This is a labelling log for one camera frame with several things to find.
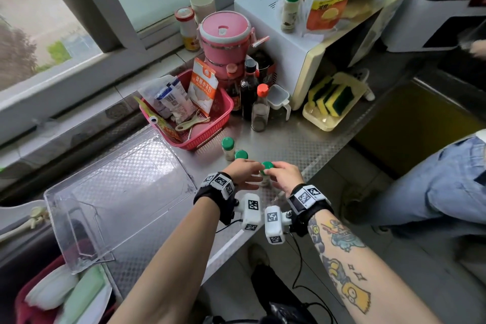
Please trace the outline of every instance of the yellow sponge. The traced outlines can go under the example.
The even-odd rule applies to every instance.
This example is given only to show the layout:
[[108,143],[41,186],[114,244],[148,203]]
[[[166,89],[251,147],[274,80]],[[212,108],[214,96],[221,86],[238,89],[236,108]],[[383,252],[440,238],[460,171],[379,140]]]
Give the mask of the yellow sponge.
[[314,101],[316,99],[319,99],[325,93],[325,91],[328,90],[333,81],[334,79],[330,75],[328,75],[309,90],[309,92],[307,93],[307,99],[309,100],[312,107],[315,107]]
[[326,101],[331,97],[331,95],[336,91],[336,89],[339,87],[339,85],[331,84],[327,91],[323,93],[323,95],[316,100],[317,107],[319,108],[319,112],[321,112],[322,115],[327,115],[329,114],[329,111],[326,108]]
[[351,88],[341,84],[324,103],[333,117],[339,117],[353,99],[354,95]]

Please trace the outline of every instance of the cartoon character tattoo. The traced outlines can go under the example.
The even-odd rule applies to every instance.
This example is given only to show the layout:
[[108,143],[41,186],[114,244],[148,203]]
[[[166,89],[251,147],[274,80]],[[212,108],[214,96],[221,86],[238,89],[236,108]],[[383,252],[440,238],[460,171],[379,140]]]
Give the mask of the cartoon character tattoo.
[[351,247],[366,247],[365,244],[357,238],[349,228],[345,227],[343,223],[332,219],[326,223],[321,223],[321,227],[331,235],[331,242],[334,246],[338,246],[347,253],[351,251]]
[[337,283],[340,283],[341,292],[343,293],[344,297],[358,309],[360,309],[363,314],[368,313],[371,306],[371,293],[363,290],[351,281],[351,278],[346,275],[343,264],[339,260],[334,258],[329,259],[324,255],[325,247],[320,235],[320,228],[315,220],[315,217],[312,217],[309,221],[308,230],[314,245],[319,251],[319,257],[329,273],[329,276],[333,278],[333,283],[336,288],[338,288]]

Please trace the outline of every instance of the transparent storage box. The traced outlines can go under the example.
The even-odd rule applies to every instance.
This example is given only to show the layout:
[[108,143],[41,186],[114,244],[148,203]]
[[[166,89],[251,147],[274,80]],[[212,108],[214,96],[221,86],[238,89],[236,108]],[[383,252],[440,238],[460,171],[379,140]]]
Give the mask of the transparent storage box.
[[160,135],[142,134],[44,193],[72,272],[112,260],[111,251],[196,186]]

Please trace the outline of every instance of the spice bottle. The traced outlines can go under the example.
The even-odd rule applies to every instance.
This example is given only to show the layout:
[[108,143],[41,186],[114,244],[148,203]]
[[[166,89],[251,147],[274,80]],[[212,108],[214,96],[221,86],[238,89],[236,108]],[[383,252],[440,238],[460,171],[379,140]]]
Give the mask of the spice bottle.
[[257,101],[258,79],[255,74],[257,63],[253,59],[247,59],[245,62],[245,77],[240,82],[240,102],[243,112],[243,118],[251,121],[251,111],[253,103]]
[[238,150],[235,159],[248,159],[248,153],[245,150]]
[[280,28],[285,33],[293,32],[295,29],[295,21],[299,12],[300,0],[285,0],[283,2],[282,10],[282,24]]
[[222,150],[227,161],[235,160],[235,140],[231,137],[224,137],[221,141]]
[[253,104],[251,114],[251,127],[253,131],[262,132],[267,128],[268,114],[270,112],[270,106],[267,102],[268,85],[264,83],[258,85],[257,94],[258,98]]
[[233,114],[241,114],[241,102],[240,102],[240,85],[238,82],[238,66],[234,63],[230,63],[226,66],[226,73],[228,74],[228,86],[226,92],[233,100]]
[[[261,165],[263,165],[265,167],[265,169],[270,169],[270,168],[273,168],[274,165],[269,162],[269,161],[264,161],[263,163],[261,163]],[[261,181],[261,185],[263,187],[266,187],[266,186],[270,186],[271,183],[270,183],[270,176],[267,176],[263,170],[260,171],[261,173],[261,176],[264,178],[262,181]]]
[[197,26],[194,19],[192,8],[180,8],[174,14],[175,19],[179,21],[180,31],[184,47],[189,51],[197,51],[201,48],[197,39]]

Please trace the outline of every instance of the black wrist strap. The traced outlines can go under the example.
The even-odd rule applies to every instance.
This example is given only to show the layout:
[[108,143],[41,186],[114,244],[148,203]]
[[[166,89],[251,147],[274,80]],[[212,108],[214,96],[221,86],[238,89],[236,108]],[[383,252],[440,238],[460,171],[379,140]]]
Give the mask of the black wrist strap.
[[209,197],[219,207],[219,220],[228,225],[234,216],[236,187],[231,177],[223,172],[211,173],[206,176],[196,196],[194,204],[202,197]]
[[313,185],[300,184],[292,190],[288,202],[292,207],[291,230],[300,237],[308,233],[309,220],[320,210],[334,214],[329,200]]

